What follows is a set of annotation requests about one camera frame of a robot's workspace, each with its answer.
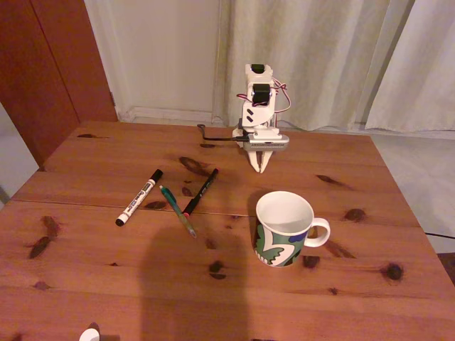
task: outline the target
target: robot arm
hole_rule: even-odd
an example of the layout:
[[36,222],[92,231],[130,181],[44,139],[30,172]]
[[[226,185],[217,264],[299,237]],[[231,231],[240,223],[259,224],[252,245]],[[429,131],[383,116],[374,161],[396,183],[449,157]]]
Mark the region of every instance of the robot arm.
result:
[[[279,133],[275,126],[276,80],[272,77],[270,66],[246,64],[247,94],[238,95],[245,103],[238,127],[232,132],[233,137],[247,136],[248,140],[238,142],[248,152],[251,166],[258,173],[263,173],[274,151],[282,151],[289,144],[289,138]],[[261,153],[261,164],[258,164]]]

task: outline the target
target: black marker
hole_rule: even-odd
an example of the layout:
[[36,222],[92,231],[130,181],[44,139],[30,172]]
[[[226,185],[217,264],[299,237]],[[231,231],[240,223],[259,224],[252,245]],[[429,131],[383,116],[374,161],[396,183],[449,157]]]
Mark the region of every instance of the black marker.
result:
[[183,214],[187,217],[190,216],[190,214],[194,211],[196,208],[196,205],[198,204],[200,198],[204,195],[208,187],[212,184],[213,180],[215,179],[215,176],[218,174],[218,169],[215,168],[208,177],[207,181],[203,184],[202,188],[199,190],[199,193],[196,194],[196,196],[190,200],[190,202],[186,205],[185,209],[183,210]]

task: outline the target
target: door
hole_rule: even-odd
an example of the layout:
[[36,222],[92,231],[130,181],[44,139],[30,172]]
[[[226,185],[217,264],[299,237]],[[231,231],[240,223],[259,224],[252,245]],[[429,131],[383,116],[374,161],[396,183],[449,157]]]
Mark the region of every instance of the door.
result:
[[38,165],[81,121],[116,121],[83,0],[0,1],[0,102]]

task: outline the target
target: white wall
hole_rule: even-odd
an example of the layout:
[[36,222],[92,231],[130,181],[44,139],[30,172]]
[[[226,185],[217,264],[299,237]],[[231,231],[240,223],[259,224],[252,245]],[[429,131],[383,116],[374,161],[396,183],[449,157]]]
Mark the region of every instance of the white wall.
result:
[[217,0],[85,0],[117,111],[212,112]]
[[38,165],[0,103],[0,209]]

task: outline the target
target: mug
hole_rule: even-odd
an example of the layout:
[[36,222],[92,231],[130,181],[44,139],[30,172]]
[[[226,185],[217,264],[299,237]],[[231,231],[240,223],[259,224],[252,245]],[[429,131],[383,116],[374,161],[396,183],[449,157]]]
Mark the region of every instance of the mug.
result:
[[[330,236],[327,220],[315,218],[313,208],[300,195],[291,192],[270,192],[256,204],[259,220],[254,238],[257,257],[269,266],[294,263],[302,247],[319,247]],[[311,227],[321,226],[324,233],[306,238]]]

